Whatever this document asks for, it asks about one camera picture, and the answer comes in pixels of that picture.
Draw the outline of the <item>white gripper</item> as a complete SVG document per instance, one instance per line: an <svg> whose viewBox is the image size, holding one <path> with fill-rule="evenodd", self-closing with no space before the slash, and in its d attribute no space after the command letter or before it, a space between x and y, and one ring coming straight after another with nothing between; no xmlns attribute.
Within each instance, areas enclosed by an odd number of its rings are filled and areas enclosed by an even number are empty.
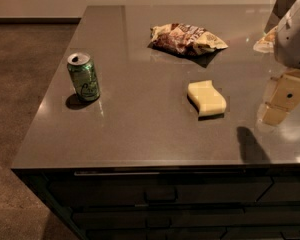
<svg viewBox="0 0 300 240"><path fill-rule="evenodd" d="M279 125L300 104L300 0L296 0L277 25L275 59L289 68L275 83L261 113L263 123Z"/></svg>

